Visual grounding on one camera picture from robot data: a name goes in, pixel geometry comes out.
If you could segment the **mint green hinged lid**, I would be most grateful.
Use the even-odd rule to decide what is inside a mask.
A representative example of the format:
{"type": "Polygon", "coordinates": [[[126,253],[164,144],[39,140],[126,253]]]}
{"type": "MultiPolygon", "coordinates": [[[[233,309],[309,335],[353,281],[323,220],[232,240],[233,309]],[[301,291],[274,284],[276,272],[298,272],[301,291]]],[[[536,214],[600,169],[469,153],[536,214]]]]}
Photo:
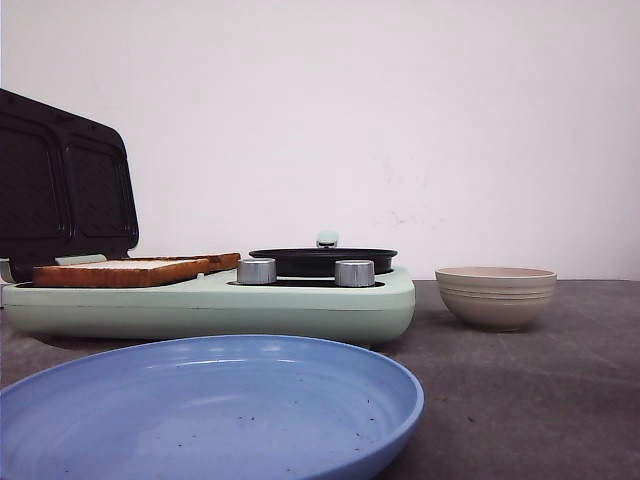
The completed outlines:
{"type": "Polygon", "coordinates": [[[1,277],[101,254],[128,257],[139,227],[121,135],[95,120],[1,92],[1,277]]]}

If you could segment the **left silver control knob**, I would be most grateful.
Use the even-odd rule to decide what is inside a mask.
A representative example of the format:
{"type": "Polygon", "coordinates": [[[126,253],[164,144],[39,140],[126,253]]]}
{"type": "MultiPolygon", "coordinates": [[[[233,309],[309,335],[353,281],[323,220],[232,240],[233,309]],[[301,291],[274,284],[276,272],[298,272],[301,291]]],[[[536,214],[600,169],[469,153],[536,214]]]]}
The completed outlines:
{"type": "Polygon", "coordinates": [[[277,281],[276,260],[244,258],[238,262],[236,281],[241,285],[269,285],[277,281]]]}

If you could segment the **mint green breakfast maker base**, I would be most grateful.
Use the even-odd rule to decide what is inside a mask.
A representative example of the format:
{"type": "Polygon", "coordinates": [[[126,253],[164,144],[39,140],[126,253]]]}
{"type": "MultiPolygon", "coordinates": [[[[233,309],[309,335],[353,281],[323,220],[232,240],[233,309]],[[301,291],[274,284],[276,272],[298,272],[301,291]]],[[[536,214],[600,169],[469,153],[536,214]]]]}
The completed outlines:
{"type": "Polygon", "coordinates": [[[294,277],[241,285],[227,270],[134,289],[13,284],[2,297],[6,321],[24,332],[120,339],[281,334],[376,344],[400,336],[415,308],[414,284],[399,266],[361,288],[294,277]]]}

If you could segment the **black round frying pan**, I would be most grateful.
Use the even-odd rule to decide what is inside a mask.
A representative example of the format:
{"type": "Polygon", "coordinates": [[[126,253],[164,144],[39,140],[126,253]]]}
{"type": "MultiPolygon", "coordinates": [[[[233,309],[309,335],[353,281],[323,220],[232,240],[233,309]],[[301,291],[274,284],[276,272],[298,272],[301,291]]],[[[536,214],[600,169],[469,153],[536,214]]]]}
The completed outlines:
{"type": "Polygon", "coordinates": [[[396,250],[383,248],[339,247],[339,234],[325,230],[316,235],[316,246],[305,248],[269,248],[249,252],[251,258],[271,258],[276,272],[283,277],[333,277],[335,263],[344,260],[370,260],[375,274],[392,271],[396,250]]]}

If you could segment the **silver control knob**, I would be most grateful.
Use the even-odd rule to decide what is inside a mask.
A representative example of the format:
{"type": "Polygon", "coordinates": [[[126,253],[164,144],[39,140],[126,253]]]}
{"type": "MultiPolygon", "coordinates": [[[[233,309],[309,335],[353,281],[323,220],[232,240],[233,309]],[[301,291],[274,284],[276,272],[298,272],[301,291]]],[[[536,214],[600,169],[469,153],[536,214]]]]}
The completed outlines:
{"type": "Polygon", "coordinates": [[[335,262],[335,284],[347,288],[365,288],[375,284],[375,264],[372,260],[347,259],[335,262]]]}
{"type": "Polygon", "coordinates": [[[241,285],[269,285],[277,281],[276,260],[244,258],[238,262],[236,281],[241,285]]]}

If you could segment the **grey table cloth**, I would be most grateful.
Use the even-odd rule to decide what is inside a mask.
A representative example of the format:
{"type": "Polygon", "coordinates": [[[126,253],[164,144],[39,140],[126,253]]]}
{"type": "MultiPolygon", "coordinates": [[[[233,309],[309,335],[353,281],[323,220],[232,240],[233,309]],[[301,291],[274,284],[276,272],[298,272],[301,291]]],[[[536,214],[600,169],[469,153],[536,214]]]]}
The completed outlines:
{"type": "MultiPolygon", "coordinates": [[[[366,349],[420,382],[406,445],[370,479],[635,479],[639,475],[639,286],[563,281],[535,326],[461,325],[417,287],[412,326],[366,349]]],[[[15,383],[91,356],[71,342],[8,351],[15,383]]]]}

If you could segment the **white bread slice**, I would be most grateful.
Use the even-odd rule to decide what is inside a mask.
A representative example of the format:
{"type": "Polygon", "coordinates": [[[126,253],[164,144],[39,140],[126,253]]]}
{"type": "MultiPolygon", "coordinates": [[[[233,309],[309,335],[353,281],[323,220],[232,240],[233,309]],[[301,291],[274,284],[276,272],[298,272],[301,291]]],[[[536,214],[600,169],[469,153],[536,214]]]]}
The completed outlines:
{"type": "Polygon", "coordinates": [[[207,268],[205,273],[211,274],[236,268],[241,256],[239,253],[223,253],[215,255],[199,255],[196,256],[196,259],[206,260],[207,268]]]}
{"type": "Polygon", "coordinates": [[[189,280],[208,270],[206,259],[107,260],[34,267],[32,283],[36,287],[144,288],[189,280]]]}

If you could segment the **blue plastic plate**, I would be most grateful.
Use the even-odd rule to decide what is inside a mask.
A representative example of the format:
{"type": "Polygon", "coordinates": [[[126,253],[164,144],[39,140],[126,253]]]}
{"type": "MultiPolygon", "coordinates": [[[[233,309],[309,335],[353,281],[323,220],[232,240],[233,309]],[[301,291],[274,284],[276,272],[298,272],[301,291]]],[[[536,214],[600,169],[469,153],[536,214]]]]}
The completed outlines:
{"type": "Polygon", "coordinates": [[[87,356],[1,393],[5,479],[370,479],[424,392],[370,350],[275,335],[87,356]]]}

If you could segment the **beige ribbed bowl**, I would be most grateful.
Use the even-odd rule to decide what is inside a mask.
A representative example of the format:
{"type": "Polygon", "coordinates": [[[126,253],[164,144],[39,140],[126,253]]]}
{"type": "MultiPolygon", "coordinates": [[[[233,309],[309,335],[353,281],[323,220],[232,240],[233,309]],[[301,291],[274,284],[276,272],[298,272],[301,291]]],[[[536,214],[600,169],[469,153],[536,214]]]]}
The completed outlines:
{"type": "Polygon", "coordinates": [[[557,275],[548,270],[466,266],[435,271],[447,309],[462,322],[497,331],[533,323],[550,304],[557,275]]]}

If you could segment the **right silver control knob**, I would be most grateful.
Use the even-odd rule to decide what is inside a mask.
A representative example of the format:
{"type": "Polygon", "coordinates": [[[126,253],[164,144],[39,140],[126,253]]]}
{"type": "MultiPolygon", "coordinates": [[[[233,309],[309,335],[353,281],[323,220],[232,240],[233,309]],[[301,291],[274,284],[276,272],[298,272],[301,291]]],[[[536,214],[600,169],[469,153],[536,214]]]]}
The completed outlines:
{"type": "Polygon", "coordinates": [[[375,284],[375,264],[372,260],[347,259],[335,262],[335,284],[347,288],[365,288],[375,284]]]}

